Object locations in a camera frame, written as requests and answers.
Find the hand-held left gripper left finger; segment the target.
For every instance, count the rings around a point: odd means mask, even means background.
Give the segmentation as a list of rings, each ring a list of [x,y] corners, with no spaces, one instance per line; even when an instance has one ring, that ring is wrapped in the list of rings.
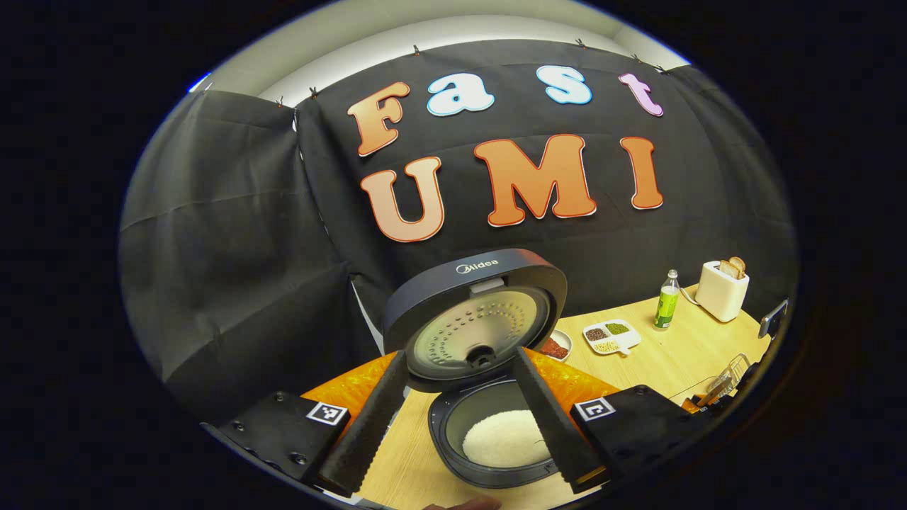
[[[202,429],[282,481],[350,497],[361,488],[409,378],[394,351],[298,395],[275,391]]]

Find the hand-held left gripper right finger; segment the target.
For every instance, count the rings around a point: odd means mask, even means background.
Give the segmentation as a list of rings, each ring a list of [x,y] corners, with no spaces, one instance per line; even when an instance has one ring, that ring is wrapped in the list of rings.
[[[710,411],[684,409],[648,385],[616,390],[527,348],[513,356],[513,375],[574,493],[652,474],[692,448],[715,419]]]

